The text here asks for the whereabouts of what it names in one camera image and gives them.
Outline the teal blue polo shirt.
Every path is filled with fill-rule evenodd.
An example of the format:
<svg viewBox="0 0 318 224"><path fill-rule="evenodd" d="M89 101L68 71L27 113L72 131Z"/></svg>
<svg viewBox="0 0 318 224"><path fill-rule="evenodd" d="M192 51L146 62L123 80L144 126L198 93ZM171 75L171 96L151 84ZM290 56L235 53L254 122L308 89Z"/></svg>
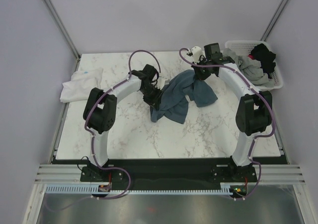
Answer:
<svg viewBox="0 0 318 224"><path fill-rule="evenodd" d="M195 102L196 106L206 107L218 100L212 88L196 78L193 70L186 70L175 76L163 87L158 109L150 108L151 121L157 122L163 116L184 124L189 101Z"/></svg>

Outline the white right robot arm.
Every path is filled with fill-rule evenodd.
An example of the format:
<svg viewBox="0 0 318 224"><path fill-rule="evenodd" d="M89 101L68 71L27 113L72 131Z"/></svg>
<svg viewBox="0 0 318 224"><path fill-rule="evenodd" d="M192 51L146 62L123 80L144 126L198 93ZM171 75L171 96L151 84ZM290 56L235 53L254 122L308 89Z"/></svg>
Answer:
<svg viewBox="0 0 318 224"><path fill-rule="evenodd" d="M272 95L269 91L255 87L240 71L242 63L239 57L229 49L220 51L218 43L206 45L203 49L195 46L187 55L192 57L191 66L200 80L215 74L232 89L239 100L235 117L239 137L231 156L233 165L227 170L231 180L239 181L245 176L245 167L254 162L252 157L256 139L273 135L266 134L268 126L275 130Z"/></svg>

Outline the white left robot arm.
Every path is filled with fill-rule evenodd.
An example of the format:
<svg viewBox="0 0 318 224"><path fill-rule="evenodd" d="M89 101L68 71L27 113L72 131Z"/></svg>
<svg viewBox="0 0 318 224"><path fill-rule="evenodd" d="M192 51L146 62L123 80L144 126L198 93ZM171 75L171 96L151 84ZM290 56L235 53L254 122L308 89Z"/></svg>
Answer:
<svg viewBox="0 0 318 224"><path fill-rule="evenodd" d="M134 92L143 94L143 101L153 110L159 109L162 90L157 88L159 72L151 65L141 71L133 70L122 81L105 90L91 90L83 118L84 128L91 133L90 162L95 165L92 176L98 181L107 179L109 169L104 166L108 160L107 140L109 130L116 119L117 104Z"/></svg>

